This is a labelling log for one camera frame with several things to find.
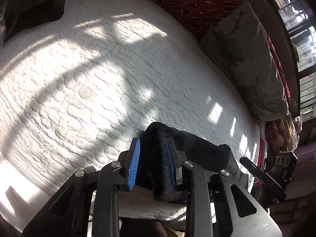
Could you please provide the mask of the black pants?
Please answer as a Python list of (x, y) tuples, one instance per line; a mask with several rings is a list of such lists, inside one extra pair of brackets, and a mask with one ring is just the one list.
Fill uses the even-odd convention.
[[(182, 164), (182, 184), (171, 184), (166, 163), (165, 139), (172, 137)], [(248, 175), (243, 173), (227, 144), (216, 146), (194, 134), (151, 123), (140, 139), (140, 159), (136, 184), (153, 191), (158, 201), (186, 203), (186, 192), (198, 181), (207, 183), (210, 175), (227, 170), (238, 183), (248, 188)]]

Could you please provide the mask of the stuffed toy in plastic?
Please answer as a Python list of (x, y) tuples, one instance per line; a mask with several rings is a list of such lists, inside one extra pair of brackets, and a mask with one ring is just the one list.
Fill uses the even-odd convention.
[(267, 121), (265, 140), (268, 150), (274, 155), (278, 155), (280, 152), (294, 152), (298, 146), (301, 131), (300, 116), (293, 118), (291, 115), (287, 115), (277, 120)]

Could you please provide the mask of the white quilted mattress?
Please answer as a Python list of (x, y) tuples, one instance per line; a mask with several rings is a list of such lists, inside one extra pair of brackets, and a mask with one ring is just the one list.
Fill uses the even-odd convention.
[(66, 0), (1, 50), (1, 215), (23, 230), (77, 170), (152, 122), (258, 157), (260, 133), (195, 38), (150, 0)]

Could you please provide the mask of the grey floral pillow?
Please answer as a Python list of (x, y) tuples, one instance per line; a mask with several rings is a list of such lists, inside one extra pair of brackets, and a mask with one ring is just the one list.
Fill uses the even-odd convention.
[(244, 2), (201, 41), (207, 56), (236, 87), (256, 121), (286, 116), (288, 102), (265, 30)]

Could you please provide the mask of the window with bars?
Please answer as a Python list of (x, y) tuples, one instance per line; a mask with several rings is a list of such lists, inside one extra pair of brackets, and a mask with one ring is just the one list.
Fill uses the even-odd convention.
[(273, 1), (297, 54), (301, 119), (315, 119), (315, 17), (302, 0)]

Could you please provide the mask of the black bag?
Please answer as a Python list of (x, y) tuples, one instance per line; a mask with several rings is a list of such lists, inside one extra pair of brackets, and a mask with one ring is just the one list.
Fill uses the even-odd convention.
[(19, 32), (59, 20), (65, 0), (1, 0), (1, 45)]

